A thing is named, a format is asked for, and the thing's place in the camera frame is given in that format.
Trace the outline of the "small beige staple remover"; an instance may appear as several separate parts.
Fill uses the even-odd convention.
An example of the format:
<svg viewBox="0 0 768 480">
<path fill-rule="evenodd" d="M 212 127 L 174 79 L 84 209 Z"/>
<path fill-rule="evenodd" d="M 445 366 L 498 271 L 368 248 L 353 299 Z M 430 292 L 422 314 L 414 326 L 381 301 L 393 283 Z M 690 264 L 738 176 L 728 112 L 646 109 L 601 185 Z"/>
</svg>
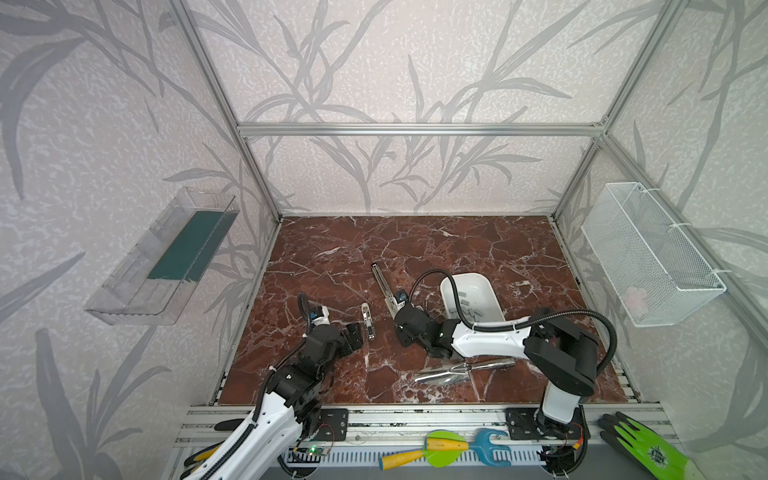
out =
<svg viewBox="0 0 768 480">
<path fill-rule="evenodd" d="M 373 340 L 375 338 L 375 328 L 373 325 L 373 316 L 368 303 L 361 304 L 361 315 L 362 315 L 367 338 L 369 340 Z"/>
</svg>

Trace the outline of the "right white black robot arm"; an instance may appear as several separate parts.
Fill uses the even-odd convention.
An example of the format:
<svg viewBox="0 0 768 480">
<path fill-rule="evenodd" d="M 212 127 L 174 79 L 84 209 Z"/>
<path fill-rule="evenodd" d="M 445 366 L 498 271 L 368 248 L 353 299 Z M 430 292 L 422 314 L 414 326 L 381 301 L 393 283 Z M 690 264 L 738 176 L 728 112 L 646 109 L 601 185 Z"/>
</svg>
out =
<svg viewBox="0 0 768 480">
<path fill-rule="evenodd" d="M 523 359 L 547 379 L 538 421 L 566 425 L 577 406 L 594 394 L 597 377 L 615 354 L 613 344 L 599 357 L 599 341 L 569 318 L 587 316 L 604 323 L 592 310 L 551 313 L 539 309 L 515 321 L 473 323 L 463 314 L 437 321 L 406 303 L 394 316 L 395 333 L 402 346 L 421 346 L 428 356 L 444 360 L 475 357 Z"/>
</svg>

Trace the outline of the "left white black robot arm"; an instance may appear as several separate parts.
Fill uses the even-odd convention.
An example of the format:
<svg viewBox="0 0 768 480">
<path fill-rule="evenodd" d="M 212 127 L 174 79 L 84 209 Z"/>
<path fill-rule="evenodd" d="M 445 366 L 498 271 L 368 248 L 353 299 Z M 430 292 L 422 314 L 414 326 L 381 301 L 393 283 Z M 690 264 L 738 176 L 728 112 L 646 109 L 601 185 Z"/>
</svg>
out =
<svg viewBox="0 0 768 480">
<path fill-rule="evenodd" d="M 262 384 L 254 409 L 183 479 L 259 479 L 284 453 L 320 427 L 320 391 L 336 360 L 363 345 L 360 326 L 312 326 Z"/>
</svg>

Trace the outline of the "silver metal garden trowel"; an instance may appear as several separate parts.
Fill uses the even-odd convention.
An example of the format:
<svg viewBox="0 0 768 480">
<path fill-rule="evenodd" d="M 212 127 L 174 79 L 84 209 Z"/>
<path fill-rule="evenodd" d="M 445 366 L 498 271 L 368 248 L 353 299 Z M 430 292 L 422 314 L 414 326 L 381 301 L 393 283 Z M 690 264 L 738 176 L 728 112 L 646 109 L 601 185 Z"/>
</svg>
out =
<svg viewBox="0 0 768 480">
<path fill-rule="evenodd" d="M 515 358 L 498 358 L 477 363 L 460 363 L 434 366 L 418 372 L 413 380 L 417 384 L 448 386 L 471 379 L 474 371 L 506 369 L 517 363 Z"/>
</svg>

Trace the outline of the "white rectangular staple tray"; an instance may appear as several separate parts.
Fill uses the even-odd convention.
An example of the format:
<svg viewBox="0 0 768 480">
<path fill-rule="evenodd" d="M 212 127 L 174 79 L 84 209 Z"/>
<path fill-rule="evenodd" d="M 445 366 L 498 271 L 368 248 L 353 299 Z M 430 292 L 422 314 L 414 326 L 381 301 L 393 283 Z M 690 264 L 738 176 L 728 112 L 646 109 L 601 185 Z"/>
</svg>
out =
<svg viewBox="0 0 768 480">
<path fill-rule="evenodd" d="M 459 306 L 471 324 L 497 326 L 505 322 L 504 313 L 490 281 L 479 273 L 463 273 L 452 276 L 457 287 Z M 450 280 L 440 283 L 440 293 L 447 319 L 459 319 Z"/>
</svg>

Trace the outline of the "left electronics board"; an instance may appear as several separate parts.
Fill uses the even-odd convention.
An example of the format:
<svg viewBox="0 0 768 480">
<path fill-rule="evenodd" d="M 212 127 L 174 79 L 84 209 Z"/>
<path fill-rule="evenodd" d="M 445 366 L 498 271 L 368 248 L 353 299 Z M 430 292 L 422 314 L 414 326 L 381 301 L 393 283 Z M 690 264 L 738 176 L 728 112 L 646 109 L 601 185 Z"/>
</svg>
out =
<svg viewBox="0 0 768 480">
<path fill-rule="evenodd" d="M 331 445 L 298 446 L 288 453 L 288 460 L 294 464 L 318 464 L 332 453 Z"/>
</svg>

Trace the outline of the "electronics board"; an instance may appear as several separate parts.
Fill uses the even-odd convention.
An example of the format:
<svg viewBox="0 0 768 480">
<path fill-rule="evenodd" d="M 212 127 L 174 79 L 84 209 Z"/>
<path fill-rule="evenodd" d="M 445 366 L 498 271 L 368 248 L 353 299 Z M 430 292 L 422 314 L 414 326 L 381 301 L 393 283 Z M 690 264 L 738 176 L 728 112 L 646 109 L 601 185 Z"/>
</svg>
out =
<svg viewBox="0 0 768 480">
<path fill-rule="evenodd" d="M 544 462 L 542 469 L 554 478 L 568 478 L 583 463 L 588 445 L 579 448 L 566 445 L 557 449 L 545 450 L 540 454 Z"/>
<path fill-rule="evenodd" d="M 318 464 L 332 453 L 331 445 L 298 446 L 288 453 L 288 460 L 294 464 Z"/>
</svg>

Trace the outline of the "yellow green toy tool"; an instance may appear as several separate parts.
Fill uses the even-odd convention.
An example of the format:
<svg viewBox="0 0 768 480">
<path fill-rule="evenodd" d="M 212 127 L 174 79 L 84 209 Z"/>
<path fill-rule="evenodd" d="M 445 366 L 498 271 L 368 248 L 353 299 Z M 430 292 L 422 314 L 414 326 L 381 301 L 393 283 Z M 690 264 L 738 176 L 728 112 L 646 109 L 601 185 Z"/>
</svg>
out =
<svg viewBox="0 0 768 480">
<path fill-rule="evenodd" d="M 443 468 L 453 464 L 468 450 L 469 443 L 462 436 L 446 430 L 436 430 L 427 435 L 419 450 L 381 457 L 379 468 L 387 471 L 422 459 L 434 468 Z"/>
</svg>

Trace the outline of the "blue plastic toy wrench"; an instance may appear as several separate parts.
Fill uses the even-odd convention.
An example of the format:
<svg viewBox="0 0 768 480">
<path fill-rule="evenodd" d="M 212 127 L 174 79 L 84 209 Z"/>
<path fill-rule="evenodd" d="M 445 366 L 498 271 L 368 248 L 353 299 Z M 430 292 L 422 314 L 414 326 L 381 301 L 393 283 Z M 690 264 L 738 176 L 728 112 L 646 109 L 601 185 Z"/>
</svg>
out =
<svg viewBox="0 0 768 480">
<path fill-rule="evenodd" d="M 475 435 L 474 440 L 468 444 L 469 450 L 474 452 L 478 460 L 485 466 L 497 468 L 511 467 L 512 463 L 507 458 L 504 458 L 505 453 L 509 449 L 492 442 L 493 437 L 505 435 L 506 433 L 501 430 L 481 429 Z"/>
</svg>

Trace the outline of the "yellow work glove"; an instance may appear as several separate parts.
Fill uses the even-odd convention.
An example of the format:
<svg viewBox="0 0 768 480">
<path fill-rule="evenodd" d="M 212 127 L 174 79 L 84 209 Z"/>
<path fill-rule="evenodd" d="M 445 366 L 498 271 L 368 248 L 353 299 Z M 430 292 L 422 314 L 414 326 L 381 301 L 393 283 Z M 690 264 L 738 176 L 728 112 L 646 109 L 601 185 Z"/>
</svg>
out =
<svg viewBox="0 0 768 480">
<path fill-rule="evenodd" d="M 219 433 L 232 433 L 242 423 L 242 421 L 243 418 L 224 420 L 215 424 L 213 429 Z M 199 451 L 196 451 L 187 457 L 183 462 L 185 470 L 181 473 L 180 479 L 185 479 L 190 476 L 198 467 L 202 465 L 205 460 L 208 460 L 222 444 L 222 441 L 217 442 Z"/>
</svg>

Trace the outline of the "right electronics board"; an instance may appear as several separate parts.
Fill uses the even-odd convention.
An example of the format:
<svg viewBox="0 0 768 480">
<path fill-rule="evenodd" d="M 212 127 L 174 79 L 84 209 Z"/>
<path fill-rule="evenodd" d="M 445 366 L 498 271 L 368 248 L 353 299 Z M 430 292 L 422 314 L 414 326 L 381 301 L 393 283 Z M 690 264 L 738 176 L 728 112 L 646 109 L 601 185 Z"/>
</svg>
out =
<svg viewBox="0 0 768 480">
<path fill-rule="evenodd" d="M 588 445 L 579 448 L 566 445 L 557 449 L 545 450 L 540 454 L 544 462 L 542 469 L 554 478 L 568 478 L 583 463 Z"/>
</svg>

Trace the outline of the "pink item in basket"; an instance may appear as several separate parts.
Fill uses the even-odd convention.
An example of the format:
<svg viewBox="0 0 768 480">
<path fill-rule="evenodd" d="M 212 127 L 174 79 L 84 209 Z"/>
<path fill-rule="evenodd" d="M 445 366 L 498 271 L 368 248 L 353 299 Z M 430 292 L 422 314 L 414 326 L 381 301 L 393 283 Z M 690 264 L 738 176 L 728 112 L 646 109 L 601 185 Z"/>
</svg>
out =
<svg viewBox="0 0 768 480">
<path fill-rule="evenodd" d="M 648 292 L 645 288 L 630 286 L 622 294 L 621 299 L 627 312 L 634 319 L 644 317 L 649 311 Z"/>
</svg>

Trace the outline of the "green black work glove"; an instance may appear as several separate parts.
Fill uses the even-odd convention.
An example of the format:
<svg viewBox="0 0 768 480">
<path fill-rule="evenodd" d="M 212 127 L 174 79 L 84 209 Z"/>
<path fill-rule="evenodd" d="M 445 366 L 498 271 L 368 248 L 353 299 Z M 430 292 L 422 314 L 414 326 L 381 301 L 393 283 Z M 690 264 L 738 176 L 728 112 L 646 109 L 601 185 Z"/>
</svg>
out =
<svg viewBox="0 0 768 480">
<path fill-rule="evenodd" d="M 654 430 L 623 412 L 598 420 L 601 439 L 660 480 L 704 480 L 695 463 Z"/>
</svg>

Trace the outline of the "clear acrylic wall shelf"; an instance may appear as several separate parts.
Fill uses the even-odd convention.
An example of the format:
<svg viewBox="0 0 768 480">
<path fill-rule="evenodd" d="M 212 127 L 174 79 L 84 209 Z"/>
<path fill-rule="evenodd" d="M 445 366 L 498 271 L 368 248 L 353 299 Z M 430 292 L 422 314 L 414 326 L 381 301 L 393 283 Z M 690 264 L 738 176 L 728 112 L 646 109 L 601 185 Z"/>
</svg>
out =
<svg viewBox="0 0 768 480">
<path fill-rule="evenodd" d="M 113 326 L 175 324 L 239 213 L 233 194 L 181 188 L 85 311 Z"/>
</svg>

